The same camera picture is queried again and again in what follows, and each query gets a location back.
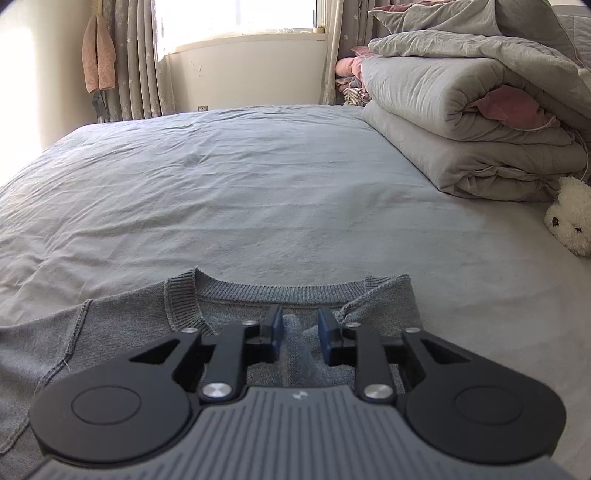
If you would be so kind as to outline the grey quilted headboard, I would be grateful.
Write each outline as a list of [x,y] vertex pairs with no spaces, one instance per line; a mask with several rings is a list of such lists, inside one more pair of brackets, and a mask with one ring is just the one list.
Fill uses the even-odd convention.
[[576,47],[587,68],[591,61],[591,16],[590,10],[582,5],[554,5],[568,36]]

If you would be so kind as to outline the pink hanging jacket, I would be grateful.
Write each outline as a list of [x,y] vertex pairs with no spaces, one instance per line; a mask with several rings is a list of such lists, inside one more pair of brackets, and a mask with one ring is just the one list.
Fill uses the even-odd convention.
[[93,14],[87,23],[82,39],[81,59],[88,93],[115,87],[116,52],[102,15]]

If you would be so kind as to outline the white plush dog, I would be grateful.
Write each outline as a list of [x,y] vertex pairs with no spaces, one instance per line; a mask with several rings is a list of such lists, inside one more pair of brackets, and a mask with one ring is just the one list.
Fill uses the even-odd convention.
[[591,250],[591,188],[573,177],[559,180],[556,201],[545,214],[545,225],[570,252],[589,257]]

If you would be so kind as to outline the folded grey duvet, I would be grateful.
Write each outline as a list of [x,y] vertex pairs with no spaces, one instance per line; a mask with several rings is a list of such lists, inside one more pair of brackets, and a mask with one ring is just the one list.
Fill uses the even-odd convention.
[[379,7],[363,118],[442,192],[547,202],[590,175],[590,72],[546,1]]

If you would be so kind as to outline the left grey curtain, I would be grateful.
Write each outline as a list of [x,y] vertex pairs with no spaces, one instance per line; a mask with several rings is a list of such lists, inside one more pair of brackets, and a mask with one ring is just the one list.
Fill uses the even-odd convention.
[[89,93],[100,123],[141,120],[176,112],[164,43],[161,1],[97,1],[116,52],[115,87]]

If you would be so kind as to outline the pink clothes pile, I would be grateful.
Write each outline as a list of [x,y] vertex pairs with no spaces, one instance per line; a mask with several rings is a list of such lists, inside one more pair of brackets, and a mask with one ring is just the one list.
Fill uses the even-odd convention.
[[345,105],[365,107],[370,94],[363,83],[363,60],[372,56],[367,46],[353,47],[352,57],[339,59],[335,63],[335,86]]

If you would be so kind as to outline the grey bed sheet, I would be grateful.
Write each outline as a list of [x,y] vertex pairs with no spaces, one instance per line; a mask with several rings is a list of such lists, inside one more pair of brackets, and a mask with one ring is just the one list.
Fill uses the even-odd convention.
[[82,127],[1,191],[1,475],[41,461],[48,385],[172,332],[283,306],[254,384],[342,384],[315,311],[423,326],[551,386],[556,461],[590,475],[590,263],[545,206],[439,192],[361,112],[259,107]]

